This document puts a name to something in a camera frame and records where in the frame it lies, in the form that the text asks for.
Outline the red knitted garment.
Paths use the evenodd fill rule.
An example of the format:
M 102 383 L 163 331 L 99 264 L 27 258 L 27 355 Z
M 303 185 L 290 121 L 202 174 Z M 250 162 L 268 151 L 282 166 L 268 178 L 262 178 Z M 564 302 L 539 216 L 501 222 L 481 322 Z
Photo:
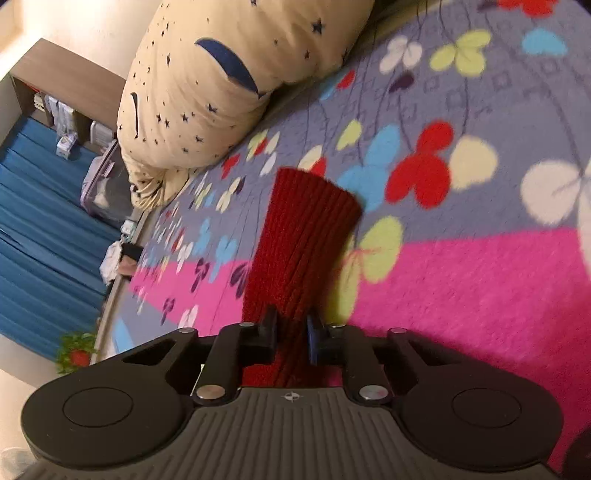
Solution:
M 245 287 L 242 319 L 276 308 L 273 363 L 245 368 L 242 385 L 296 388 L 320 382 L 308 364 L 308 314 L 324 302 L 332 270 L 363 210 L 351 193 L 294 168 L 276 173 Z

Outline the white clothes pile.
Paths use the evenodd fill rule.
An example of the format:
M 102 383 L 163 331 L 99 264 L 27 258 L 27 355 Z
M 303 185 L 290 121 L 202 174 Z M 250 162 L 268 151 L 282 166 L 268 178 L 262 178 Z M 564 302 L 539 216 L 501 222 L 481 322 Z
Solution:
M 119 263 L 122 255 L 122 242 L 120 240 L 113 242 L 106 250 L 104 258 L 100 264 L 99 272 L 105 285 L 113 282 L 119 269 Z

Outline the dark bag on sill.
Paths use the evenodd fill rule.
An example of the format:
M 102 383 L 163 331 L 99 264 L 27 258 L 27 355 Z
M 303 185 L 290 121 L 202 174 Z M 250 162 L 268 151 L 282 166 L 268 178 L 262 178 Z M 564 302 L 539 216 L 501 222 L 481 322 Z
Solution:
M 118 264 L 118 273 L 127 279 L 131 279 L 137 269 L 143 247 L 134 243 L 123 243 Z

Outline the potted green plant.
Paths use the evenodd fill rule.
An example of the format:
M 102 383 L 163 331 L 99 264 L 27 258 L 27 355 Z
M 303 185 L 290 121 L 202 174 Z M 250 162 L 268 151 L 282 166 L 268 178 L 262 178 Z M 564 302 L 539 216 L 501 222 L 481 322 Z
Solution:
M 67 375 L 90 365 L 96 352 L 92 333 L 69 333 L 62 337 L 55 365 L 59 375 Z

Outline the clear plastic storage bin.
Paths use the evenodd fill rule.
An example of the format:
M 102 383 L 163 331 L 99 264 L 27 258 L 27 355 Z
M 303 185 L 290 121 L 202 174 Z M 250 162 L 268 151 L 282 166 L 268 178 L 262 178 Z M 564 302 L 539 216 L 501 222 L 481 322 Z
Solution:
M 90 163 L 82 181 L 80 205 L 91 217 L 117 229 L 131 218 L 130 183 L 117 140 Z

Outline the blue window curtain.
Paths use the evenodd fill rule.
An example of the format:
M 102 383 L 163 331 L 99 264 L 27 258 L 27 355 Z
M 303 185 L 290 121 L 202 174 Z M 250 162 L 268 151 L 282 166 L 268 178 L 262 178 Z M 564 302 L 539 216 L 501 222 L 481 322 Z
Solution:
M 53 130 L 21 117 L 1 146 L 1 333 L 53 360 L 64 336 L 91 333 L 105 297 L 99 266 L 118 229 L 80 205 L 94 158 L 56 154 Z

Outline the floral fleece bed blanket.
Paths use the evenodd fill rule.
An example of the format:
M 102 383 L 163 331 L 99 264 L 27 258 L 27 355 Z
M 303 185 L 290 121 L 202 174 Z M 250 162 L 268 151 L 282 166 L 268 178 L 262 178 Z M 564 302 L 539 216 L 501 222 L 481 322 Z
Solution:
M 322 320 L 414 330 L 542 385 L 563 412 L 552 465 L 588 478 L 589 3 L 391 11 L 157 215 L 109 353 L 239 320 L 283 167 L 363 207 Z

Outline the cream star-patterned pillow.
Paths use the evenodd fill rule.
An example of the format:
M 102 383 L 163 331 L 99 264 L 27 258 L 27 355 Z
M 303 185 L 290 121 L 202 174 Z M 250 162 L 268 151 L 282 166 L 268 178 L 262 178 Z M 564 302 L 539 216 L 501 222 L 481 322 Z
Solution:
M 151 211 L 221 161 L 270 95 L 344 63 L 371 1 L 163 1 L 122 92 L 117 139 L 132 205 Z

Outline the brown wooden shelf unit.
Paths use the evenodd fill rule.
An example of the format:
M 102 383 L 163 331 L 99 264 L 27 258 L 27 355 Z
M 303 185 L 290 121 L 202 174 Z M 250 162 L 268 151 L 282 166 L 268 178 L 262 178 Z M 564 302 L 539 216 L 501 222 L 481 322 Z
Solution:
M 48 40 L 40 39 L 9 71 L 22 112 L 51 127 L 50 112 L 34 106 L 34 95 L 49 95 L 72 107 L 82 145 L 100 153 L 90 142 L 90 124 L 116 128 L 118 106 L 125 85 L 119 75 Z

